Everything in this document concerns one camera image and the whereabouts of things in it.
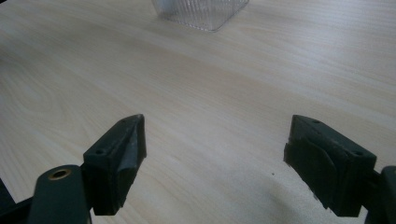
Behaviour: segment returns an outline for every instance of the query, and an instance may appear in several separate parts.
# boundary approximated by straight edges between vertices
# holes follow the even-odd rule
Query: light wood surface
[[[283,148],[300,114],[377,171],[396,164],[396,2],[251,0],[216,33],[149,0],[0,5],[0,176],[17,202],[137,113],[148,157],[94,223],[363,223],[323,209]]]

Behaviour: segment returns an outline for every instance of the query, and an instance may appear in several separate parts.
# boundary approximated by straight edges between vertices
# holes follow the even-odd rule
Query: wood grain
[[[396,164],[396,3],[251,0],[220,31],[142,0],[0,5],[0,176],[16,201],[117,120],[142,113],[148,158],[94,223],[363,223],[322,208],[283,162],[291,116]]]

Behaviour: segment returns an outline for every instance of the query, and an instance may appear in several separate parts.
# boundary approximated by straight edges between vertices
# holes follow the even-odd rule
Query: clear plastic container
[[[201,30],[217,31],[248,0],[151,0],[158,15]]]

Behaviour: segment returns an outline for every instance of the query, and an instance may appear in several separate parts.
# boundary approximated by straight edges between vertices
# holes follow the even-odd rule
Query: table top
[[[93,223],[363,223],[283,162],[291,117],[396,164],[396,3],[251,0],[218,32],[143,0],[0,5],[0,176],[31,197],[116,121],[146,117],[124,207]]]

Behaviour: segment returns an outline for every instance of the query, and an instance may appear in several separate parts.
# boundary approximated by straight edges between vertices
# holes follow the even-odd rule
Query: transparent plastic box
[[[201,30],[217,31],[248,0],[151,0],[158,15]]]

